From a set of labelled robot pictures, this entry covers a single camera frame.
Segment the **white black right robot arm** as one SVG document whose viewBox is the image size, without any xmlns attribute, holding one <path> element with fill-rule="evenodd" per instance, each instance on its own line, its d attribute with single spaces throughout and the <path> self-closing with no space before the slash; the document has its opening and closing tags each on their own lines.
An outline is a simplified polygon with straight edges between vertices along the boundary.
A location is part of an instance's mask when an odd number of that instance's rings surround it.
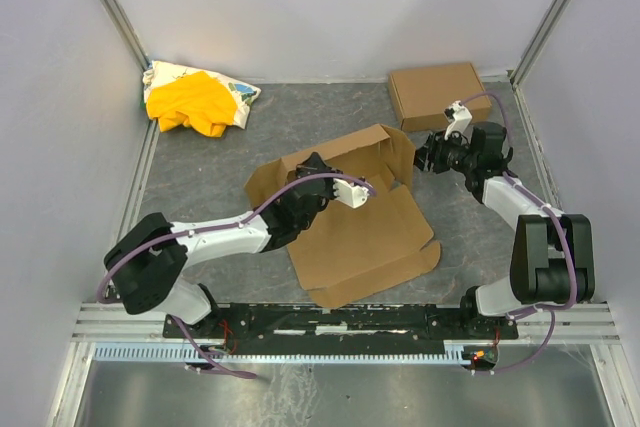
<svg viewBox="0 0 640 427">
<path fill-rule="evenodd" d="M 429 134 L 414 157 L 421 171 L 462 174 L 467 191 L 514 231 L 506 277 L 469 288 L 457 308 L 427 308 L 430 327 L 458 338 L 487 338 L 538 312 L 587 302 L 595 291 L 589 219 L 556 209 L 527 189 L 509 168 L 513 150 L 506 142 L 505 127 L 480 122 L 469 136 Z"/>
</svg>

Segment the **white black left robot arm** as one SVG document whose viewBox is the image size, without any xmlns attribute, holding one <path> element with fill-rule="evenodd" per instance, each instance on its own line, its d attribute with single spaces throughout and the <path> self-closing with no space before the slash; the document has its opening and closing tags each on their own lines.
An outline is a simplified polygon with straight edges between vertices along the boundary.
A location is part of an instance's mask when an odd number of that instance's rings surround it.
<svg viewBox="0 0 640 427">
<path fill-rule="evenodd" d="M 354 207 L 365 199 L 361 185 L 312 153 L 296 168 L 292 182 L 239 216 L 179 223 L 161 213 L 149 214 L 105 255 L 98 299 L 107 302 L 106 288 L 113 285 L 130 315 L 155 311 L 194 325 L 216 306 L 206 287 L 183 278 L 188 268 L 235 254 L 277 250 L 296 240 L 330 202 Z"/>
</svg>

